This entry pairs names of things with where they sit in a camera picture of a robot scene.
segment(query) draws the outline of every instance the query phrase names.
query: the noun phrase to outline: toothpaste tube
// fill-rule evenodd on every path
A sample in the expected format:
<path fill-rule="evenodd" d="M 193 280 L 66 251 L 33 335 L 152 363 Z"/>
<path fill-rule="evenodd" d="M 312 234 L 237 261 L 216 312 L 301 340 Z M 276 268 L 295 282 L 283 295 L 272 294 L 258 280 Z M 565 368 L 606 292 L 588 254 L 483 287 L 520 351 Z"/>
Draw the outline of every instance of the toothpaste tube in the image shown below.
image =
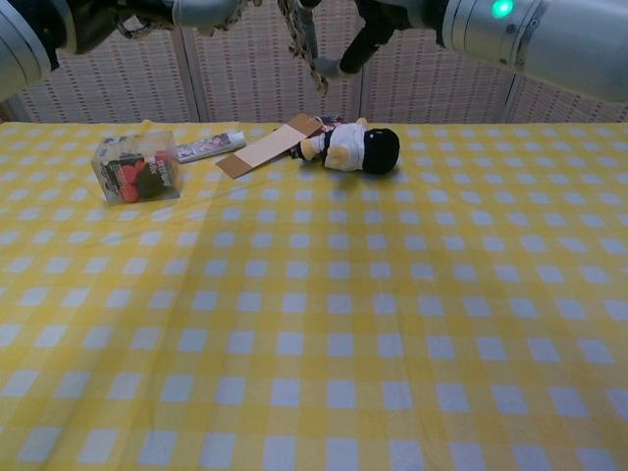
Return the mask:
<path fill-rule="evenodd" d="M 246 145 L 244 132 L 223 132 L 206 139 L 177 146 L 179 162 L 186 164 L 196 160 L 224 154 Z"/>

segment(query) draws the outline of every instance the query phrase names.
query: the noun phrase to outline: green light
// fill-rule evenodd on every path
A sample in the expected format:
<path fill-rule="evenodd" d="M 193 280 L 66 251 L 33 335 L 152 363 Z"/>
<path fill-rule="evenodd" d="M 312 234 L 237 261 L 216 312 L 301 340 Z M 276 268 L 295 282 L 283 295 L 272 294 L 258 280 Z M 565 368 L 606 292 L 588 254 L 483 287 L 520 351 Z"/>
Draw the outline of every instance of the green light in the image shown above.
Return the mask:
<path fill-rule="evenodd" d="M 514 8 L 513 0 L 497 0 L 493 4 L 493 16 L 498 20 L 505 18 L 512 12 Z"/>

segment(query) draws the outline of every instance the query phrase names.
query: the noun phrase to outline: clear plastic container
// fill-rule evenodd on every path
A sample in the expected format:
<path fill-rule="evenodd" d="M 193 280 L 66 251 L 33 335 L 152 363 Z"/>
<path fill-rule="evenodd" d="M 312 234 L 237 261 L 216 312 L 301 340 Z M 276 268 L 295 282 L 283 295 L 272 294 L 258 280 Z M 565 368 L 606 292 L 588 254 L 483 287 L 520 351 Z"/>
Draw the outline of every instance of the clear plastic container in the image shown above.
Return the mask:
<path fill-rule="evenodd" d="M 106 137 L 91 166 L 109 203 L 181 196 L 183 177 L 175 138 L 169 131 Z"/>

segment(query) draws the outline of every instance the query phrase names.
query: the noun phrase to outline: white shirt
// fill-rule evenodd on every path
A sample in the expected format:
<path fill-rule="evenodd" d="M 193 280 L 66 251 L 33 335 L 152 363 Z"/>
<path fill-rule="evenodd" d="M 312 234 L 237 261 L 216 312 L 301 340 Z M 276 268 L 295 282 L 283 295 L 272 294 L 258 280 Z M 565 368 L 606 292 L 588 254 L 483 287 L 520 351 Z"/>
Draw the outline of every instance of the white shirt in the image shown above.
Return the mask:
<path fill-rule="evenodd" d="M 344 147 L 348 152 L 349 160 L 346 162 L 346 165 L 337 168 L 332 167 L 329 159 L 326 159 L 325 167 L 344 172 L 362 170 L 362 163 L 364 162 L 364 133 L 366 131 L 366 128 L 357 123 L 349 123 L 335 128 L 330 138 L 330 146 L 338 145 Z M 317 154 L 323 152 L 325 150 L 325 135 L 317 135 L 313 144 L 314 151 Z"/>

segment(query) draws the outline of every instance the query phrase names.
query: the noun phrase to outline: packaged snack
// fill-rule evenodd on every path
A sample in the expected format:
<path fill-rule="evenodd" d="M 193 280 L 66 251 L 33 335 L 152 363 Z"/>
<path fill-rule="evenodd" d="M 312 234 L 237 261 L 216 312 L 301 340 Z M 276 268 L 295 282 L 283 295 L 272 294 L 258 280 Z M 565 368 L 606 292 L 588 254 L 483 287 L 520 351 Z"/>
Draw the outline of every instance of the packaged snack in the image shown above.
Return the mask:
<path fill-rule="evenodd" d="M 179 162 L 186 164 L 214 155 L 231 152 L 246 145 L 244 132 L 223 132 L 206 139 L 177 146 Z"/>
<path fill-rule="evenodd" d="M 181 196 L 183 178 L 171 132 L 106 137 L 91 166 L 109 203 Z"/>

